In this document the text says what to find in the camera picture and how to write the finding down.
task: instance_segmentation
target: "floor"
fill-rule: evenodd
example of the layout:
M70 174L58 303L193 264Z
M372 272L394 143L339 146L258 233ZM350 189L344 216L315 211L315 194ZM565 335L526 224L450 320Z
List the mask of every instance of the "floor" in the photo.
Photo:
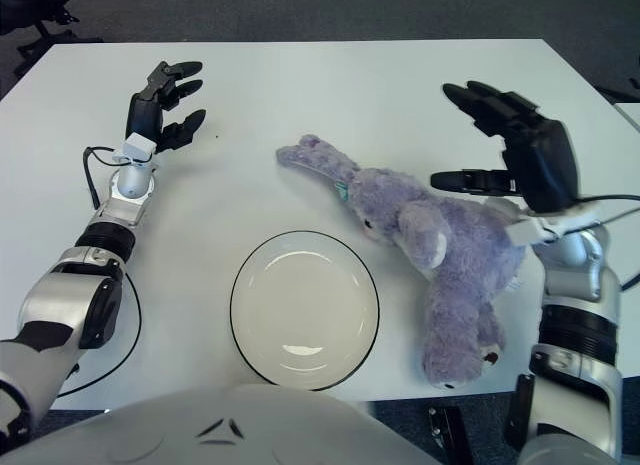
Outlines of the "floor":
M72 27L77 35L107 42L543 38L591 84L640 95L628 80L640 78L640 0L71 0L67 8L81 19ZM15 47L35 38L33 29L0 37L0 97L15 84ZM500 394L379 402L374 409L442 459L426 410L459 406L475 462L501 464L515 460L501 433L507 403ZM90 414L51 412L40 433ZM625 452L640 454L640 378L625 381L624 420Z

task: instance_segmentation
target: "robot forearm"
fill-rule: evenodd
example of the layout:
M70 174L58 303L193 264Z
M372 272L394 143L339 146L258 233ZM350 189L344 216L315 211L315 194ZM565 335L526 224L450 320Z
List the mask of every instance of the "robot forearm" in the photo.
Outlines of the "robot forearm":
M113 335L124 269L113 250L128 256L133 246L133 234L122 228L90 225L78 243L101 247L65 251L25 298L19 334L0 342L0 443L5 448L29 439L84 352Z

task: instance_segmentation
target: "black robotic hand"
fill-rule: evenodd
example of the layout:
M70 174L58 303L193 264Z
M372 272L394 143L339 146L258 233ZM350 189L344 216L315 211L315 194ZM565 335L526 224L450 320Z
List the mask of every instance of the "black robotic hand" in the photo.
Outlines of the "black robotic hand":
M162 111L171 110L181 98L197 92L202 80L191 80L176 86L177 80L191 77L202 70L200 62L182 62L168 65L160 62L147 77L147 87L131 97L125 138L138 133L157 144L156 153L169 148L176 150L188 145L198 130L206 112L197 110L181 124L172 123L162 128Z
M554 213L577 203L578 171L564 126L536 112L515 92L500 92L480 82L467 88L447 83L445 95L485 135L501 135L508 170L464 170L431 176L441 190L477 195L522 195L536 213Z

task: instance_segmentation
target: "purple stuffed bunny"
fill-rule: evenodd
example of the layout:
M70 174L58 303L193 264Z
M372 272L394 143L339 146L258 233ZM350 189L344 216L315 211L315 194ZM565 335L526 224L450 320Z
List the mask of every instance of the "purple stuffed bunny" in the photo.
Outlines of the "purple stuffed bunny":
M505 232L512 219L470 200L438 197L415 178L388 169L361 169L314 135L277 151L331 178L365 232L399 246L431 281L422 367L435 386L455 388L494 363L504 333L491 300L515 276L524 249Z

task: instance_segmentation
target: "black cable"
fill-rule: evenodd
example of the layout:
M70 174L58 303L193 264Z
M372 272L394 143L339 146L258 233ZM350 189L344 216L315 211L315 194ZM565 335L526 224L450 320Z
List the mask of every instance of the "black cable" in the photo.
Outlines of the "black cable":
M107 373L105 373L104 375L99 376L95 380L91 380L90 382L85 383L84 385L82 385L80 387L76 387L76 388L73 388L73 389L68 390L66 392L62 392L61 394L58 395L57 398L66 397L67 395L71 395L72 393L76 393L76 392L79 392L81 390L84 390L85 388L89 388L92 385L95 385L96 383L100 382L101 380L104 380L109 375L111 375L113 372L118 370L122 365L124 365L124 363L129 359L129 357L133 353L133 351L136 349L136 346L138 345L138 340L140 339L140 333L142 332L142 306L140 305L140 296L138 295L138 291L136 290L136 286L133 284L133 280L131 280L131 277L129 276L128 273L126 273L125 276L127 277L127 280L129 281L129 284L131 285L131 290L133 290L133 295L136 297L136 305L138 307L138 331L136 332L136 338L133 341L133 344L131 345L131 348L129 348L129 351L124 356L124 358L122 360L120 360L120 362L115 367L113 367L111 370L109 370Z
M87 179L89 194L91 195L91 201L93 202L94 210L97 210L98 208L100 208L100 198L98 197L98 192L96 190L96 187L93 185L93 178L91 178L91 171L89 170L89 156L93 155L96 159L98 159L98 161L110 167L120 166L119 164L116 165L113 163L107 163L103 161L96 153L96 150L104 150L108 152L114 151L113 148L109 148L109 147L87 147L84 149L84 152L82 153L82 168L84 168L84 176Z
M582 197L578 199L579 202L599 202L601 200L632 200L632 201L640 202L640 195L630 195L630 194L594 195L592 197ZM636 211L638 211L638 209L629 210L613 218L610 218L605 222L599 223L598 225L611 223L614 220L618 220L619 218L626 217L627 215L630 215L631 213L635 213ZM581 231L581 230L580 229L571 230L571 233L578 232L578 231ZM626 292L630 288L635 287L638 283L640 283L640 272L634 275L633 277L631 277L625 283L623 283L620 288L622 289L623 292Z
M98 160L100 163L102 163L103 165L106 165L107 167L126 167L128 165L131 165L132 162L124 162L124 163L109 163L109 162L105 162L104 160L102 160L98 154L96 153L96 150L100 150L100 151L105 151L105 152L113 152L114 149L110 148L110 147L87 147L84 149L84 152L82 153L82 167L84 168L84 176L87 179L87 185L89 186L89 194L91 195L91 201L93 202L93 209L97 210L98 208L100 208L100 198L98 197L98 192L96 190L96 187L93 184L93 178L91 178L91 172L89 170L89 156L93 155L93 157ZM146 160L137 160L137 159L133 159L133 162L135 163L148 163L151 161L151 156L149 156L148 159Z
M640 195L594 195L593 197L581 197L578 199L579 202L599 202L601 200L635 200L637 202L640 202Z

